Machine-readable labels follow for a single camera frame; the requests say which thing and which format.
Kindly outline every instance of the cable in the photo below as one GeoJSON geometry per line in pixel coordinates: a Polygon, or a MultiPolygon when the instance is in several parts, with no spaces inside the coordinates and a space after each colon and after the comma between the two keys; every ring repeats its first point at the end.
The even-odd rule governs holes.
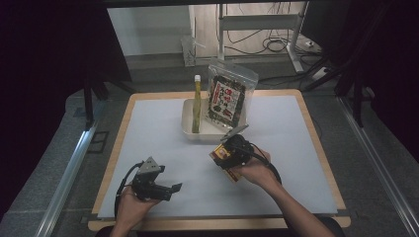
{"type": "Polygon", "coordinates": [[[264,30],[259,30],[259,31],[255,32],[255,33],[253,33],[253,34],[251,34],[251,35],[249,35],[249,36],[247,36],[247,37],[245,37],[245,38],[243,38],[243,39],[237,40],[237,41],[233,41],[233,40],[231,40],[229,31],[227,31],[227,36],[228,36],[228,39],[230,40],[230,42],[231,42],[231,43],[233,43],[233,44],[235,44],[235,43],[237,43],[237,42],[241,42],[241,41],[247,40],[247,39],[249,39],[249,38],[251,38],[251,37],[255,36],[256,34],[258,34],[258,33],[262,32],[262,31],[264,31],[264,30]]]}
{"type": "Polygon", "coordinates": [[[243,15],[245,15],[245,14],[244,14],[244,12],[243,12],[243,9],[241,9],[241,3],[239,3],[239,4],[238,4],[238,9],[240,9],[241,13],[242,13],[243,15]]]}
{"type": "Polygon", "coordinates": [[[305,58],[305,57],[308,57],[308,56],[314,56],[314,55],[304,54],[304,55],[302,55],[302,56],[299,58],[299,60],[300,60],[302,63],[304,63],[305,65],[308,65],[308,66],[312,66],[312,65],[314,65],[314,63],[308,63],[308,62],[304,61],[304,58],[305,58]]]}
{"type": "Polygon", "coordinates": [[[144,164],[143,161],[141,163],[138,163],[138,164],[135,164],[134,166],[132,166],[129,169],[129,171],[126,173],[126,176],[121,181],[120,187],[117,190],[117,196],[115,197],[115,205],[114,205],[115,218],[117,218],[117,215],[118,215],[118,206],[120,205],[121,193],[123,192],[123,189],[126,186],[126,179],[130,175],[130,173],[133,171],[133,169],[140,168],[142,166],[142,164],[144,164]]]}
{"type": "Polygon", "coordinates": [[[240,50],[240,49],[237,49],[237,48],[235,48],[235,47],[230,47],[230,46],[225,46],[225,48],[229,48],[229,49],[232,49],[232,50],[236,50],[236,51],[239,51],[239,52],[241,52],[241,53],[244,53],[244,54],[249,54],[249,55],[252,55],[252,54],[259,54],[259,53],[261,53],[261,52],[263,52],[263,51],[266,51],[266,48],[264,48],[264,49],[262,49],[262,50],[260,50],[260,51],[257,51],[257,52],[246,52],[246,51],[242,51],[242,50],[240,50]]]}
{"type": "MultiPolygon", "coordinates": [[[[272,171],[272,173],[274,173],[274,175],[277,178],[278,182],[280,182],[280,184],[282,184],[283,181],[281,180],[281,176],[280,176],[280,173],[278,172],[277,168],[275,168],[275,166],[271,163],[271,161],[265,156],[265,154],[262,152],[261,149],[259,149],[259,147],[257,145],[255,145],[254,143],[250,143],[250,144],[253,145],[254,147],[256,147],[256,149],[258,149],[258,151],[262,154],[262,156],[266,159],[266,161],[268,161],[268,164],[266,166],[272,171]]],[[[256,153],[253,152],[252,155],[253,155],[253,157],[256,157],[257,159],[260,160],[260,158],[258,158],[257,156],[255,156],[255,155],[257,155],[256,153]]]]}
{"type": "Polygon", "coordinates": [[[322,58],[320,58],[310,68],[308,68],[308,70],[306,72],[301,73],[301,74],[290,75],[290,76],[267,77],[267,78],[259,79],[259,84],[266,85],[266,86],[279,86],[279,85],[282,85],[282,84],[285,84],[285,83],[290,83],[290,82],[298,81],[298,80],[304,78],[305,76],[307,76],[309,73],[311,73],[315,68],[317,68],[318,66],[322,65],[323,63],[325,63],[327,60],[328,60],[328,57],[322,57],[322,58]],[[280,82],[280,83],[276,83],[276,84],[264,83],[264,81],[269,81],[269,80],[274,80],[274,79],[281,79],[281,78],[293,78],[293,79],[292,80],[288,80],[288,81],[283,81],[283,82],[280,82]]]}
{"type": "Polygon", "coordinates": [[[287,14],[290,13],[290,8],[291,8],[291,2],[289,2],[289,10],[288,10],[287,14]]]}
{"type": "Polygon", "coordinates": [[[281,52],[287,48],[287,45],[281,39],[267,38],[262,41],[262,45],[271,52],[281,52]],[[273,43],[280,43],[283,45],[281,49],[272,49],[270,45],[273,43]]]}

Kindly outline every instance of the tabletop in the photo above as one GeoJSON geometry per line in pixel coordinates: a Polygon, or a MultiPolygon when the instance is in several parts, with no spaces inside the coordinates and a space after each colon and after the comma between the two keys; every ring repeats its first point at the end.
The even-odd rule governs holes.
{"type": "MultiPolygon", "coordinates": [[[[343,202],[339,188],[334,179],[333,173],[330,169],[327,158],[324,154],[320,140],[317,136],[315,127],[312,123],[308,109],[305,105],[301,93],[297,90],[269,90],[269,91],[255,91],[254,96],[295,96],[299,108],[301,110],[303,119],[311,137],[312,143],[317,153],[320,165],[326,176],[328,185],[332,192],[332,196],[336,203],[338,213],[333,216],[342,227],[347,227],[351,223],[349,215],[346,213],[346,206],[343,202]]],[[[193,98],[193,92],[175,92],[175,93],[149,93],[149,94],[134,94],[131,96],[128,105],[126,107],[126,113],[124,115],[119,134],[117,136],[116,143],[114,145],[113,152],[111,154],[108,167],[97,195],[95,205],[92,210],[92,218],[89,221],[89,228],[91,230],[99,230],[104,226],[114,224],[113,219],[98,219],[95,218],[99,213],[105,194],[108,190],[110,181],[114,174],[121,150],[124,138],[126,137],[126,129],[128,127],[132,109],[135,102],[138,100],[170,100],[170,99],[187,99],[193,98]]],[[[140,226],[141,230],[197,230],[197,229],[231,229],[231,226],[235,226],[237,229],[269,229],[269,228],[287,228],[284,220],[278,217],[257,217],[257,218],[237,217],[237,218],[223,218],[223,219],[199,219],[199,218],[175,218],[166,219],[162,224],[162,219],[152,218],[145,220],[140,226]]]]}

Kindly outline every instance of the person's right hand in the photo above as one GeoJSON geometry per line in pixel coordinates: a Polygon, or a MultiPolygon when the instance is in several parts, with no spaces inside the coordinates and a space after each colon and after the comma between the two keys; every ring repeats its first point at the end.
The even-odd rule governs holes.
{"type": "Polygon", "coordinates": [[[136,197],[132,187],[127,186],[121,194],[121,202],[118,206],[117,222],[111,233],[112,237],[127,236],[130,229],[138,224],[158,199],[140,200],[136,197]]]}
{"type": "MultiPolygon", "coordinates": [[[[271,161],[271,155],[268,152],[262,149],[259,151],[256,147],[254,148],[256,154],[266,157],[269,161],[271,161]]],[[[242,175],[246,178],[246,180],[262,187],[263,189],[266,189],[277,182],[277,178],[274,173],[272,173],[268,167],[255,157],[252,157],[244,166],[240,165],[231,168],[231,171],[242,175]]]]}

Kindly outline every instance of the forearm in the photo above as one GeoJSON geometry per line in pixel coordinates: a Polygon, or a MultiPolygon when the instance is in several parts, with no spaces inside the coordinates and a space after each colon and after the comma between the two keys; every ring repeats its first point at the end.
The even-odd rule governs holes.
{"type": "Polygon", "coordinates": [[[130,231],[129,227],[115,225],[111,232],[111,237],[126,237],[130,231]]]}
{"type": "Polygon", "coordinates": [[[280,183],[273,182],[262,188],[274,199],[284,217],[300,236],[333,236],[330,230],[298,203],[280,183]]]}

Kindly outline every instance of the white tray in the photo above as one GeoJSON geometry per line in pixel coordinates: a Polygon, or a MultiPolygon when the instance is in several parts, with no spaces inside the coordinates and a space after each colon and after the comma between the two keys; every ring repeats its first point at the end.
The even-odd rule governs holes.
{"type": "MultiPolygon", "coordinates": [[[[200,133],[192,133],[192,108],[194,106],[194,99],[187,99],[184,102],[182,110],[182,129],[185,135],[190,140],[202,140],[202,141],[219,141],[228,132],[227,128],[213,124],[206,118],[206,112],[209,107],[209,99],[201,100],[201,121],[200,121],[200,133]]],[[[244,125],[246,119],[239,121],[239,126],[244,125]]]]}

